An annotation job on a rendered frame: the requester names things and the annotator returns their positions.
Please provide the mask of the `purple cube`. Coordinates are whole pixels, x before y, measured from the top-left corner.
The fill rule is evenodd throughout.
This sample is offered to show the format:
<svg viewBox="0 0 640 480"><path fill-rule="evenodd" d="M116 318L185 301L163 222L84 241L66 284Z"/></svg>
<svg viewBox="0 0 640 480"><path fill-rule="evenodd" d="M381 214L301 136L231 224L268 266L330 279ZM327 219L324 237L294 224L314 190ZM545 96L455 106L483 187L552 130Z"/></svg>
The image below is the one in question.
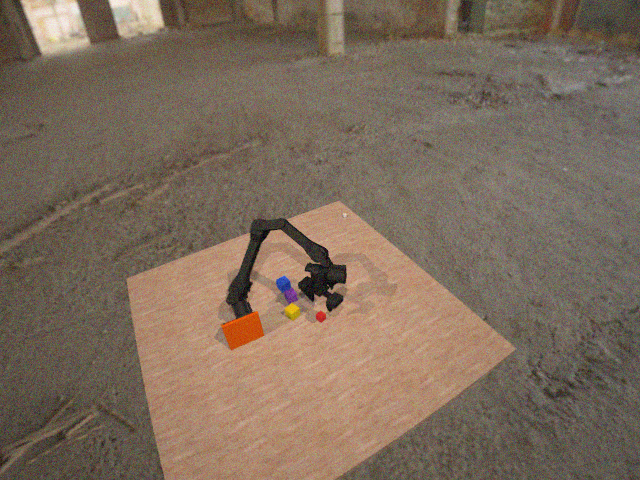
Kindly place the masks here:
<svg viewBox="0 0 640 480"><path fill-rule="evenodd" d="M289 290L287 290L287 291L285 291L285 292L284 292L284 296L285 296L285 299L286 299L286 301L287 301L288 303L291 303L291 304L292 304L292 303L294 303L294 302L298 301L298 300L297 300L297 294L296 294L296 292L294 291L294 289L293 289L293 288L292 288L292 289L289 289Z"/></svg>

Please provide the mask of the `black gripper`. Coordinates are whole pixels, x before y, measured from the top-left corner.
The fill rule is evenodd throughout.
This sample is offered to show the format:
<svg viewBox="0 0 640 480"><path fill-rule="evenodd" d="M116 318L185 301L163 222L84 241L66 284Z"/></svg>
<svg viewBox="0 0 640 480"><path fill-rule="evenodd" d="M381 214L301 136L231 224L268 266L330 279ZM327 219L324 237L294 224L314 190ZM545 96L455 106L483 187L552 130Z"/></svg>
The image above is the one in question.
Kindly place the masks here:
<svg viewBox="0 0 640 480"><path fill-rule="evenodd" d="M318 297L326 297L326 307L328 308L329 312L331 312L332 309L335 309L344 300L343 296L338 294L337 292L331 294L327 291L330 289L329 286L327 286L328 281L329 280L326 278L326 281L324 283L315 284L312 282L310 277L306 276L298 283L298 289L300 289L311 300L311 302L314 301L314 294Z"/></svg>

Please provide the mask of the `blue block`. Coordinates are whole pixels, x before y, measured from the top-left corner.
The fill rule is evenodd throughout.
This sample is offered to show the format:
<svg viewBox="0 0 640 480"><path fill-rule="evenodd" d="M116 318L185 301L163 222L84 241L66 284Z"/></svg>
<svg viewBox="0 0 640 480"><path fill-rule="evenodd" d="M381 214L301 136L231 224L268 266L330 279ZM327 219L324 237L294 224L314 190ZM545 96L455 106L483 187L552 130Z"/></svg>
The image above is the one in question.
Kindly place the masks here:
<svg viewBox="0 0 640 480"><path fill-rule="evenodd" d="M285 276L276 280L276 286L282 293L291 289L290 281Z"/></svg>

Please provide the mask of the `yellow block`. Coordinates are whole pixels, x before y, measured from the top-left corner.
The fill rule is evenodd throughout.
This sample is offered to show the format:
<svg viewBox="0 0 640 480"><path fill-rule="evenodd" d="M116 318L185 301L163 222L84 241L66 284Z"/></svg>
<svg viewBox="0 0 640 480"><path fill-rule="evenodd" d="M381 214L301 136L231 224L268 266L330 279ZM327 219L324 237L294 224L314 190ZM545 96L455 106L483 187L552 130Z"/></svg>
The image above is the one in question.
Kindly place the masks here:
<svg viewBox="0 0 640 480"><path fill-rule="evenodd" d="M285 316L287 316L292 321L295 320L300 315L299 307L291 303L286 308L284 308L284 311L285 311Z"/></svg>

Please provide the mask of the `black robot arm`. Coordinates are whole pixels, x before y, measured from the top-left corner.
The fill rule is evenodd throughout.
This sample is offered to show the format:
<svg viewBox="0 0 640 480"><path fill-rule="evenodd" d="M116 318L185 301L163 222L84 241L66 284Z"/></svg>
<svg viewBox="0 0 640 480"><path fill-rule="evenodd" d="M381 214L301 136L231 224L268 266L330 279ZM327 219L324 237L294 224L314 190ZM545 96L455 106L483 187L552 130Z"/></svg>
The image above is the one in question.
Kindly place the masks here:
<svg viewBox="0 0 640 480"><path fill-rule="evenodd" d="M246 298L248 298L248 292L253 285L253 283L250 282L250 275L255 264L255 259L261 243L269 232L279 229L298 243L314 262L320 263L312 264L309 262L305 267L304 271L311 273L313 283L322 284L327 278L329 280L327 285L330 286L331 290L333 290L333 286L337 283L346 283L346 265L333 264L329 258L329 252L325 247L311 241L286 219L264 220L258 218L252 223L250 231L251 240L239 273L229 285L229 294L226 303L232 306L236 319L252 313L252 308Z"/></svg>

